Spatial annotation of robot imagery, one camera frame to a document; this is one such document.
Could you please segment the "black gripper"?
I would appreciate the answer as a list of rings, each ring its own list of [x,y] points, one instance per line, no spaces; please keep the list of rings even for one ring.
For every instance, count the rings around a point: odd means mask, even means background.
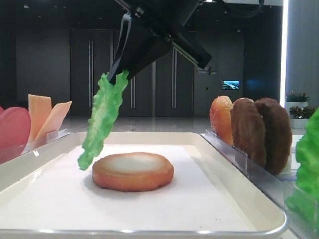
[[[200,68],[206,67],[211,55],[184,28],[195,12],[197,0],[119,0],[127,13],[122,17],[119,42],[108,81],[124,70],[131,80],[148,65],[172,48]]]

